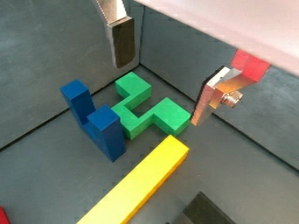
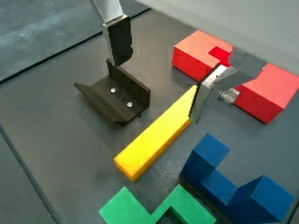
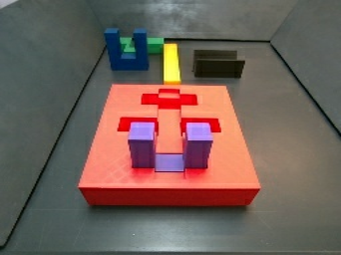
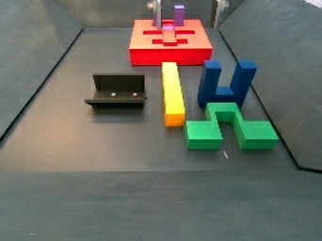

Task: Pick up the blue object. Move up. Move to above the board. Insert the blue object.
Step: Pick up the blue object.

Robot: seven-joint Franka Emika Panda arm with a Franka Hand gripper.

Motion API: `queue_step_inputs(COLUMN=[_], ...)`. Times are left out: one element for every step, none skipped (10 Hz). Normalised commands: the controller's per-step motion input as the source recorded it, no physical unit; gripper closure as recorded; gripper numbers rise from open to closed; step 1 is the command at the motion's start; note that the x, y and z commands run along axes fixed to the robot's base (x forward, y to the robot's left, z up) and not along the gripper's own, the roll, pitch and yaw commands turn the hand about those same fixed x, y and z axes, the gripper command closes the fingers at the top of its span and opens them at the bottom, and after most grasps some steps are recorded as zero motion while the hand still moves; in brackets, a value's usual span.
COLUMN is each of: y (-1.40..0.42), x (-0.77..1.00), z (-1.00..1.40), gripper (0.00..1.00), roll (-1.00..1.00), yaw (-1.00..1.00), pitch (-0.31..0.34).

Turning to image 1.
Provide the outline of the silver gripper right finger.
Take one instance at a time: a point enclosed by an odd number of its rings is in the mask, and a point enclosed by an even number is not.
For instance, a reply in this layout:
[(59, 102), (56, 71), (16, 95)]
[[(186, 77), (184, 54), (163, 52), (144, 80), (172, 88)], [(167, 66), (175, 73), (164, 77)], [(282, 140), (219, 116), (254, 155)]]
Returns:
[(255, 80), (236, 68), (222, 66), (202, 84), (191, 123), (200, 125), (220, 104), (234, 108), (243, 97), (239, 90), (254, 83)]

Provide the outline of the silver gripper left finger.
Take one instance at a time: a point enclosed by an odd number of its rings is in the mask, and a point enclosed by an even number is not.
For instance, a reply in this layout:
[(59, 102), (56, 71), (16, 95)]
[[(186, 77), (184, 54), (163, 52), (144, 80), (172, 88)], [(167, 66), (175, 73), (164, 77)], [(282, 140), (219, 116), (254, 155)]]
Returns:
[(136, 56), (135, 20), (127, 15), (123, 0), (92, 0), (106, 24), (112, 61), (124, 67)]

